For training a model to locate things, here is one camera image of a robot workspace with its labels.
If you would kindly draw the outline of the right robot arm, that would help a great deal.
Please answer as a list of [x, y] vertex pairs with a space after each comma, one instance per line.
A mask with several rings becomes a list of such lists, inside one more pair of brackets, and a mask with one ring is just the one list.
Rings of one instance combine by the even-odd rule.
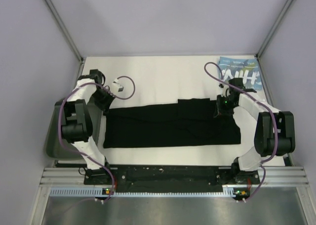
[[217, 95], [215, 117], [232, 116], [236, 107], [246, 110], [256, 120], [254, 145], [232, 163], [231, 179], [244, 182], [248, 172], [257, 170], [275, 156], [283, 156], [295, 150], [294, 115], [280, 111], [264, 100], [257, 91], [244, 86], [241, 78], [221, 82], [222, 94]]

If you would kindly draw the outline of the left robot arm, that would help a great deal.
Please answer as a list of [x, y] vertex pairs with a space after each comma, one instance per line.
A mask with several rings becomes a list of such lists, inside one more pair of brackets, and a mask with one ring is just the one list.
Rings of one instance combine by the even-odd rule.
[[93, 99], [96, 107], [108, 113], [115, 97], [103, 86], [104, 82], [105, 75], [97, 69], [91, 70], [88, 75], [81, 75], [72, 93], [60, 104], [57, 126], [61, 146], [80, 154], [87, 168], [96, 170], [95, 178], [103, 184], [111, 180], [112, 172], [105, 167], [106, 157], [92, 137], [93, 123], [87, 104]]

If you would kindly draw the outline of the black t-shirt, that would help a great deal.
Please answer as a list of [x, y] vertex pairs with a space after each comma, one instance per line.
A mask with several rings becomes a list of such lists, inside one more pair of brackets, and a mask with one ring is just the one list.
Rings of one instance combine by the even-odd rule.
[[214, 116], [216, 101], [180, 99], [156, 104], [110, 109], [106, 116], [104, 148], [146, 148], [241, 143], [233, 116]]

